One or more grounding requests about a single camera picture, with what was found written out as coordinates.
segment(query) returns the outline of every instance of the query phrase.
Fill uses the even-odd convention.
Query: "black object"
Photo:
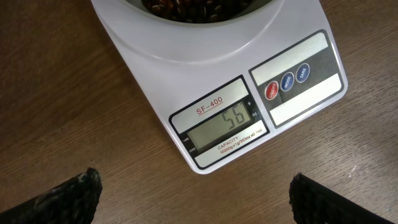
[[[48,192],[0,213],[2,224],[89,224],[102,191],[96,169],[54,187]]]
[[[290,183],[290,204],[297,224],[391,224],[308,177]]]

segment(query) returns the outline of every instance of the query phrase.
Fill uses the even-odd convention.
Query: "wood grain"
[[[89,1],[0,1],[0,211],[90,166],[104,187],[96,224],[294,223],[298,172],[398,222],[398,1],[322,4],[346,96],[197,175]]]

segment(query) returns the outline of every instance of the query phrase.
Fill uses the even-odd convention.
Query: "button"
[[[277,81],[268,83],[264,92],[267,100],[273,100],[278,95],[279,85]]]
[[[310,76],[310,66],[307,63],[304,63],[299,66],[296,72],[296,80],[299,83],[305,82]]]
[[[294,84],[294,74],[292,72],[286,73],[280,80],[280,89],[282,91],[289,91]]]

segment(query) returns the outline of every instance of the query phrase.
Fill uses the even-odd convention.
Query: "white speck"
[[[348,174],[348,177],[351,178],[351,174],[354,172],[354,170],[356,169],[356,166],[354,166],[354,168],[351,170],[351,172]]]

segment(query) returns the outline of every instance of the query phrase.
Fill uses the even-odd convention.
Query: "blue button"
[[[304,63],[299,66],[296,72],[296,80],[299,83],[305,82],[310,76],[310,66],[307,63]]]
[[[291,72],[286,73],[280,81],[280,89],[282,91],[289,91],[294,84],[294,74]]]

